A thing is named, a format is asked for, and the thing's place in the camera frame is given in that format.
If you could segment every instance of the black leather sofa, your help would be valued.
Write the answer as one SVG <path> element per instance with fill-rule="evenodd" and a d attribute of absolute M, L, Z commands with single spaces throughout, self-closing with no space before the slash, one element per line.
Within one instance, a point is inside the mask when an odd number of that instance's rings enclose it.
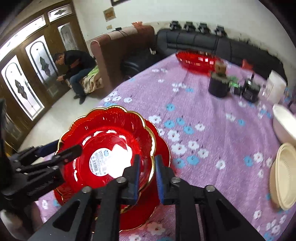
<path fill-rule="evenodd" d="M 227 37 L 164 28 L 158 31 L 155 45 L 157 54 L 154 56 L 149 50 L 140 50 L 126 57 L 122 62 L 123 75 L 132 77 L 179 50 L 196 50 L 217 55 L 238 66 L 242 66 L 243 59 L 246 59 L 253 65 L 255 73 L 263 78 L 267 79 L 274 70 L 287 82 L 283 63 L 278 58 L 265 50 Z"/>

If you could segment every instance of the wall sign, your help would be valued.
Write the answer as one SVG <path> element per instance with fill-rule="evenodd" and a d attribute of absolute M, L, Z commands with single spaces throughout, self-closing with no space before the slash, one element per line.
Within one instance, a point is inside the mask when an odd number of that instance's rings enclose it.
<path fill-rule="evenodd" d="M 104 16 L 105 16 L 106 22 L 110 21 L 111 19 L 116 18 L 113 7 L 108 8 L 108 9 L 106 9 L 103 12 L 104 12 Z"/>

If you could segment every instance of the man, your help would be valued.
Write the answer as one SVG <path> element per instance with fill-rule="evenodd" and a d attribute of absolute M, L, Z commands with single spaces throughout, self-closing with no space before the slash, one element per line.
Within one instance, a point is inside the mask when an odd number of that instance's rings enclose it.
<path fill-rule="evenodd" d="M 96 66 L 96 61 L 88 53 L 80 50 L 68 50 L 64 53 L 56 53 L 53 57 L 56 64 L 68 65 L 69 70 L 66 74 L 59 76 L 57 81 L 70 79 L 70 84 L 76 95 L 74 99 L 80 99 L 79 104 L 83 104 L 86 94 L 79 81 Z"/>

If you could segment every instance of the white bowl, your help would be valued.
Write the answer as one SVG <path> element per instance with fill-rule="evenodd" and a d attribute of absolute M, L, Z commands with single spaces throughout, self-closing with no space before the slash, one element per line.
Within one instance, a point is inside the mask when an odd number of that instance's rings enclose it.
<path fill-rule="evenodd" d="M 272 201 L 283 210 L 296 202 L 296 150 L 289 143 L 281 145 L 272 164 L 269 190 Z"/>
<path fill-rule="evenodd" d="M 275 104 L 272 108 L 273 128 L 281 143 L 296 146 L 296 117 L 284 106 Z"/>

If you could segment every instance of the jeans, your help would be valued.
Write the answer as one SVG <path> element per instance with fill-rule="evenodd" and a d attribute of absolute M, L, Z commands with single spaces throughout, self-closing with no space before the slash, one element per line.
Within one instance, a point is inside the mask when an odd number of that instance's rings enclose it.
<path fill-rule="evenodd" d="M 79 83 L 79 81 L 87 76 L 87 74 L 92 71 L 93 68 L 89 68 L 89 69 L 83 69 L 81 70 L 78 74 L 76 75 L 73 75 L 71 78 L 70 78 L 70 84 L 72 85 L 72 89 L 74 90 L 74 92 L 77 94 L 77 95 L 80 95 L 80 96 L 83 96 L 85 95 L 84 93 L 84 90 L 81 86 L 81 84 Z"/>

